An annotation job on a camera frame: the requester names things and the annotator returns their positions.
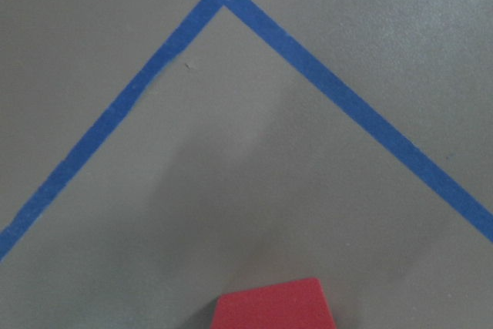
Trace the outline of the red block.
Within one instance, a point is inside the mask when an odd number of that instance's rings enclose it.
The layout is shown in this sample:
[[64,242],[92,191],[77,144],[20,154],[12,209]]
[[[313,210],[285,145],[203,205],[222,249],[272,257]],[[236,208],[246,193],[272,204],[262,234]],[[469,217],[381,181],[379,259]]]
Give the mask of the red block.
[[321,282],[305,278],[220,296],[211,328],[335,328]]

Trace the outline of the blue tape grid lines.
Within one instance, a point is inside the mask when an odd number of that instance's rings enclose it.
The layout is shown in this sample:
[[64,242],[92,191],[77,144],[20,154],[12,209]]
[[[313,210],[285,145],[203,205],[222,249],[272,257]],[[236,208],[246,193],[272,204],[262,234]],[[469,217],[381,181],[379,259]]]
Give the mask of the blue tape grid lines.
[[486,239],[492,213],[252,0],[200,0],[114,98],[1,231],[7,257],[56,197],[128,116],[150,83],[227,8]]

